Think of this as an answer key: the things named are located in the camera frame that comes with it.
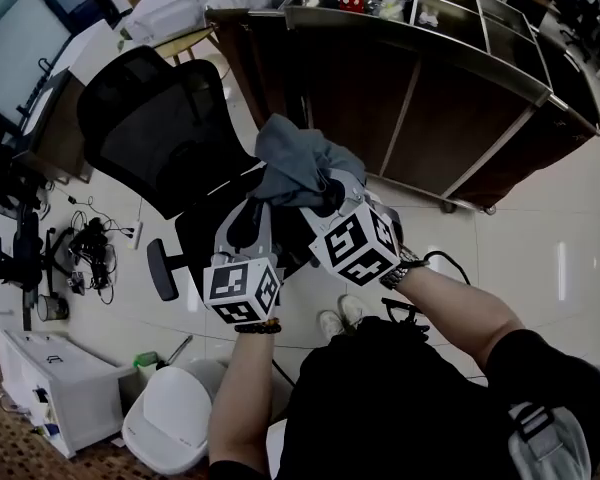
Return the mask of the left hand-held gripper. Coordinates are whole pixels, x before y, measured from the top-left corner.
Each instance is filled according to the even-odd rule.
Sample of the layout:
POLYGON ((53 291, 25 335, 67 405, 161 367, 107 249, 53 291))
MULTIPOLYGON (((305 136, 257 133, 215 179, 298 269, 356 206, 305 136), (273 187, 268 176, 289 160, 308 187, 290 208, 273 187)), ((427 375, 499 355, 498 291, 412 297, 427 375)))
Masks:
POLYGON ((243 201, 216 231, 211 264, 203 273, 205 306, 228 325, 270 320, 281 288, 277 261, 270 205, 243 201))

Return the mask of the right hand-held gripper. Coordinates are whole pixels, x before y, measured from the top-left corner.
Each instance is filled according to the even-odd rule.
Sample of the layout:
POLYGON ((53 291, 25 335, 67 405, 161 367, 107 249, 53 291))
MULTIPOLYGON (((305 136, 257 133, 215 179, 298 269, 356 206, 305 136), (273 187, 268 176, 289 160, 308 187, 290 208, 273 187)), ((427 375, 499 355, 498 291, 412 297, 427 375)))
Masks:
POLYGON ((363 287, 400 264, 393 221, 351 172, 333 168, 331 183, 341 204, 338 209, 328 216, 301 209, 315 234, 309 249, 327 272, 363 287))

